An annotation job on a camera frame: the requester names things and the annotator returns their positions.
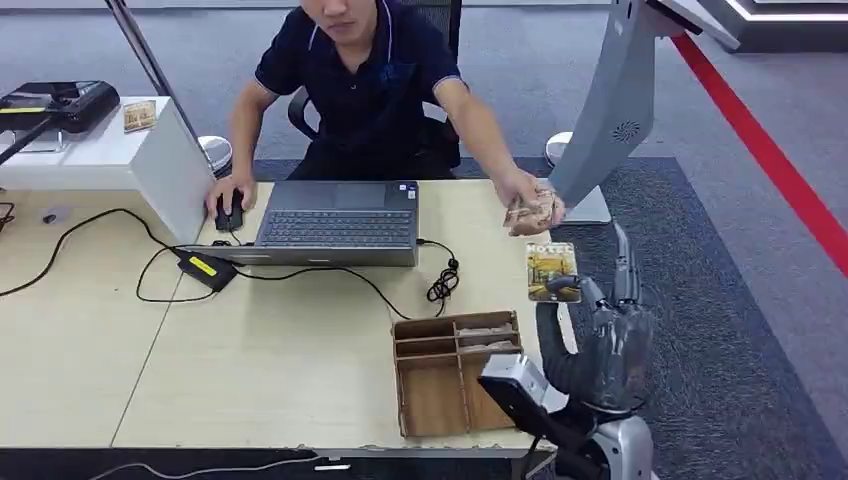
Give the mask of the person's left hand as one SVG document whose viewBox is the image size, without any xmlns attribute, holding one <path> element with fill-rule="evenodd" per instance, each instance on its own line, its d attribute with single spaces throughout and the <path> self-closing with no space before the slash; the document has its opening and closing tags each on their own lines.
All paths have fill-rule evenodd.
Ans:
<svg viewBox="0 0 848 480">
<path fill-rule="evenodd" d="M 493 173 L 490 179 L 506 208 L 504 227 L 510 236 L 532 236 L 562 223 L 564 203 L 545 181 L 517 166 Z"/>
</svg>

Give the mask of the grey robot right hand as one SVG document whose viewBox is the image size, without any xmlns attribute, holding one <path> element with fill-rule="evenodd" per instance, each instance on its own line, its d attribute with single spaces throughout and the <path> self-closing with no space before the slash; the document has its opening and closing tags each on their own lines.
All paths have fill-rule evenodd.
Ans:
<svg viewBox="0 0 848 480">
<path fill-rule="evenodd" d="M 570 352 L 557 322 L 537 321 L 542 368 L 559 392 L 599 411 L 624 414 L 639 407 L 645 386 L 655 315 L 643 303 L 643 285 L 634 249 L 616 221 L 617 237 L 613 288 L 603 293 L 588 275 L 558 274 L 543 284 L 556 295 L 577 289 L 589 303 L 592 330 L 579 352 Z"/>
</svg>

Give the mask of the person's right hand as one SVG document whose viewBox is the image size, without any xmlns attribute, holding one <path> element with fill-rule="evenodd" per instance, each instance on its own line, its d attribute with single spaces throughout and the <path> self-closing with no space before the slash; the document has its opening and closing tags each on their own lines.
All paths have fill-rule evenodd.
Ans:
<svg viewBox="0 0 848 480">
<path fill-rule="evenodd" d="M 242 209 L 253 209 L 256 203 L 257 182 L 251 173 L 237 172 L 217 179 L 209 189 L 205 199 L 207 213 L 216 215 L 219 199 L 223 202 L 224 211 L 231 213 L 233 194 L 236 191 L 242 195 Z"/>
</svg>

